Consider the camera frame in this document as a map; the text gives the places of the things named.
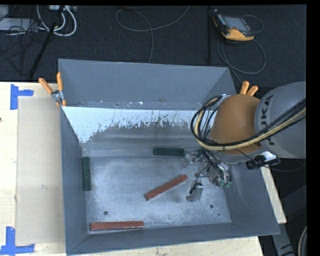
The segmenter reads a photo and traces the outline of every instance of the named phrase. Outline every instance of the black cable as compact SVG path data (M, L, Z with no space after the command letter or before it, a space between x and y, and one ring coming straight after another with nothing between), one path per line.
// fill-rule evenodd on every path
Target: black cable
M223 41L223 40L225 40L225 38L220 37L219 40L216 42L216 50L217 50L217 53L218 53L218 55L220 56L220 58L223 60L223 62L225 62L225 63L229 66L230 70L233 72L233 74L234 74L235 77L239 80L239 82L240 82L241 84L242 84L242 81L241 81L241 79L238 77L238 75L236 74L235 71L238 71L239 73L247 74L247 75L256 75L256 74L260 73L260 72L265 68L265 66L266 66L266 64L267 64L266 53L265 53L264 49L262 48L262 46L257 42L257 40L253 39L252 41L255 42L255 43L258 45L258 47L260 48L260 50L262 51L263 64L262 64L262 67L261 67L259 70L257 70L257 71L252 71L252 72L241 70L241 69L236 68L235 66L233 66L233 65L230 64L230 62L229 62L228 59L227 59L226 53L225 53L224 43L223 43L224 41Z
M307 227L305 227L298 244L298 256L306 256L307 249Z
M58 9L58 11L57 11L57 13L56 13L56 15L55 15L56 19L58 19L58 17L61 15L61 13L62 13L62 11L63 11L64 8L65 8L65 5L64 5L64 4L61 4L61 5L59 6L59 9ZM42 45L42 47L41 47L41 49L40 49L40 52L38 53L38 55L37 55L37 57L36 57L33 65L32 65L32 68L31 68L31 70L30 70L29 80L32 80L32 78L34 77L34 74L35 74L36 69L37 69L37 67L38 67L38 65L39 65L39 62L40 62L40 60L41 60L41 58L42 58L42 55L44 54L44 52L45 52L45 50L46 50L46 48L47 48L47 45L48 45L48 43L49 43L49 41L50 41L50 38L51 38L51 36L52 36L53 33L54 33L54 29L55 29L55 27L56 27L56 25L57 25L56 19L52 22L52 25L51 25L51 28L50 28L50 30L49 30L49 33L48 33L48 35L46 36L46 38L45 38L45 40L44 40L44 43L43 43L43 45Z
M243 15L242 18L244 18L244 17L251 17L251 18L254 18L254 19L256 19L256 20L258 20L260 22L261 29L258 30L258 31L251 31L253 34L260 33L260 32L262 32L264 30L265 26L264 26L263 22L259 18L257 18L256 16ZM219 40L216 43L216 50L217 50L217 53L220 56L220 58L228 65L228 67L230 68L230 70L232 71L234 76L238 79L240 84L242 84L243 81L239 78L239 76L237 75L236 71L238 71L239 73L242 73L242 74L256 75L256 74L260 73L265 68L265 66L267 64L266 53L265 53L263 47L255 39L253 39L252 41L257 44L257 46L260 48L260 50L262 52L263 64L262 64L262 67L259 70L252 71L252 72L241 70L241 69L236 68L235 66L230 64L230 62L227 59L226 53L225 53L224 43L223 43L224 41L222 41L222 40L225 40L225 42L229 42L229 44L233 44L233 45L238 45L239 43L233 42L232 40L226 39L224 37L220 37Z
M306 99L304 98L303 100L301 100L300 102L298 102L296 105L294 105L293 107L291 107L289 110L287 110L285 113L281 114L278 118L276 118L273 122L271 122L269 125L267 125L265 128L261 129L259 132L257 132L255 135L251 136L250 138L247 138L247 139L244 139L244 140L240 140L240 141L236 141L236 142L230 142L230 143L217 143L215 142L214 140L212 139L207 139L206 137L201 137L201 133L200 133L200 127L201 127L201 124L202 124L202 119L203 119L203 116L205 113L203 113L199 123L198 123L198 135L196 135L195 131L194 131L194 121L196 119L196 117L200 114L201 111L206 111L206 109L214 104L216 104L218 102L218 100L214 101L212 104L209 104L207 105L208 103L205 103L202 108L197 111L195 113L195 115L192 117L191 119L191 123L190 123L190 128L191 128L191 132L192 134L199 140L201 141L202 143L208 145L208 146L222 146L222 147L225 147L225 146L234 146L234 145L237 145L237 144L240 144L240 143L245 143L245 142L248 142L252 139L255 139L256 137L262 135L263 133L267 132L271 127L273 127L274 125L276 125L279 121L281 121L283 118L287 117L289 114L291 114L292 112L294 112L294 114L297 114L299 112L299 110L302 108L302 107L305 107L306 106ZM282 129L280 129L279 131L275 132L274 134L262 139L261 141L263 140L266 140L268 139L269 137L271 136L274 136L275 134L283 131L284 129L287 129L288 127L296 124L297 122L301 121L304 117L292 122L291 124L287 125L286 127L283 127Z
M305 161L300 167L296 169L290 169L290 170L285 170L285 169L276 169L276 168L271 168L271 171L276 171L276 172L283 172L283 173L293 173L296 171L299 171L301 168L303 168L306 165L307 161Z
M242 18L244 18L244 17L251 17L251 18L256 19L258 22L260 22L260 24L261 24L261 29L258 30L258 31L251 31L253 34L260 33L260 32L262 32L262 31L265 29L265 26L264 26L263 22L262 22L259 18L257 18L256 16L247 14L247 15L243 15L243 16L241 16L241 17L242 17Z
M139 12L139 11L137 11L137 10L134 10L134 9L128 10L127 8L125 8L125 9L120 9L120 10L118 10L118 11L116 12L116 14L115 14L115 20L116 20L116 22L117 22L121 27L123 27L124 29L129 30L129 31L133 31L133 32L148 32L148 31L150 31L150 33L151 33L151 50L150 50L150 55L149 55L149 59L148 59L148 63L150 63L150 62L151 62L151 58L152 58L152 54L153 54L153 50L154 50L154 33L153 33L153 31L154 31L154 30L158 30L158 29L162 29L162 28L165 28L165 27L168 27L168 26L171 26L171 25L173 25L174 23L178 22L183 16L185 16L185 14L186 14L187 11L189 10L189 8L190 8L190 6L188 6L187 9L184 11L184 13L183 13L179 18L177 18L176 20L174 20L173 22L170 22L170 23L165 24L165 25L162 25L162 26L153 27L153 28L151 27L151 24L150 24L150 22L148 21L148 19L147 19L141 12ZM123 10L126 10L126 11L134 11L136 14L139 14L139 15L140 15L141 17L143 17L143 19L146 21L146 23L147 23L148 26L149 26L149 29L133 29L133 28L129 28L129 27L127 27L127 26L122 25L122 24L119 22L118 15L119 15L119 13L122 12Z

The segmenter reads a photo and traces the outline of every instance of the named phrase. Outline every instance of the electronic device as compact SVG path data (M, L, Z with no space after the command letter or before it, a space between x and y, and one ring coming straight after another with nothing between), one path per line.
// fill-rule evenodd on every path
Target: electronic device
M222 15L215 13L212 16L214 25L221 31L221 34L228 40L250 41L255 38L247 22L237 16Z

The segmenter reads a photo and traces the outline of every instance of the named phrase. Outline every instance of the white cable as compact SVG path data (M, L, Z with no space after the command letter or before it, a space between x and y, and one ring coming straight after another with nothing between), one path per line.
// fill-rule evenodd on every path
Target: white cable
M77 30L77 21L76 21L76 17L74 16L74 14L70 11L69 7L65 7L65 9L67 10L67 12L71 15L72 17L72 20L73 20L73 23L74 23L74 28L72 30L72 32L70 32L69 34L60 34L60 33L57 33L57 32L54 32L55 35L57 36L60 36L60 37L69 37L69 36L72 36L76 30Z
M45 27L45 28L43 28L43 27L38 27L38 29L49 31L50 28L49 28L49 27L43 22L43 20L42 20L42 17L41 17L40 12L39 12L39 5L38 5L38 4L36 5L36 12L37 12L37 15L38 15L39 20L41 21L41 24ZM59 31L59 30L61 30L61 29L65 26L65 24L66 24L66 17L65 17L65 15L64 15L63 13L61 13L61 15L62 15L63 23L62 23L62 25L61 25L60 27L54 29L53 31Z
M58 28L56 28L56 29L53 30L53 33L54 33L56 36L59 36L59 37L69 37L69 36L72 36L72 35L76 32L76 30L77 30L77 20L76 20L76 17L75 17L74 14L70 11L70 9L69 9L68 6L65 6L64 8L65 8L65 9L67 10L67 12L71 15L72 20L73 20L73 23L74 23L74 28L73 28L72 32L70 32L70 33L68 33L68 34L61 34L61 33L56 32L56 31L58 31L58 30L61 30L61 29L65 26L65 24L66 24L65 15L64 15L63 13L61 13L62 18L63 18L63 24L62 24L60 27L58 27ZM37 14L38 14L38 18L41 20L41 24L45 27L45 29L42 28L42 27L39 27L39 29L49 31L49 30L50 30L49 27L42 21L41 15L40 15L40 13L39 13L39 5L37 5Z

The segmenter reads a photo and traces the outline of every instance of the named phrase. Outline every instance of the wooden stick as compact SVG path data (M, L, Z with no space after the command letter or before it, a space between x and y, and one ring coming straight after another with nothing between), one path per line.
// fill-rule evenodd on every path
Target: wooden stick
M90 229L94 230L94 231L97 231L97 230L141 229L144 226L145 226L145 223L141 220L90 223Z
M152 198L154 198L154 197L162 194L163 192L165 192L165 191L173 188L174 186L176 186L176 185L184 182L184 181L187 180L187 179L188 179L188 176L187 176L187 175L185 175L185 174L184 174L184 175L180 175L179 177L177 177L177 178L169 181L168 183L163 184L163 185L157 187L156 189L150 191L149 193L146 193L146 194L144 195L144 197L145 197L145 199L148 201L148 200L150 200L150 199L152 199Z

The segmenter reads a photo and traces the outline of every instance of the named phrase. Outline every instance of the black carpet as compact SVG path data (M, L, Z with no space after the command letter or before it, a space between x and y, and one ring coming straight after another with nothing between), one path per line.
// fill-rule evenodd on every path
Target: black carpet
M208 13L211 16L215 9L225 15L246 16L245 20L253 31L263 28L255 34L256 42L223 44L229 64L245 72L231 73L237 91L241 87L240 81L248 80L250 84L259 86L256 96L260 98L273 88L306 80L307 5L299 4L212 5L209 9L206 5L132 6L132 10L123 6L79 5L74 12L77 23L75 34L51 37L32 78L31 68L48 32L39 30L17 36L1 31L0 81L37 82L39 77L43 77L49 83L55 83L58 59L226 67L226 62L219 56L222 49L217 47L221 36L214 26L210 49L208 47ZM48 11L46 5L40 5L39 12L43 21L52 23L55 13ZM74 24L70 15L64 13L67 31L62 29L60 32L70 33ZM9 17L22 14L37 20L35 5L15 6ZM181 15L183 17L177 22L167 25ZM263 27L251 16L258 18ZM150 27L162 28L152 33L143 31ZM283 159L282 166L278 168L296 169L302 163L301 160L292 162ZM306 184L306 165L291 173L275 170L272 175L282 199ZM287 224L294 248L307 224L306 217L305 209L297 217L298 221L292 221L302 225L293 228L290 223ZM272 243L265 239L268 237L261 238L261 246L268 251L266 255L275 255Z

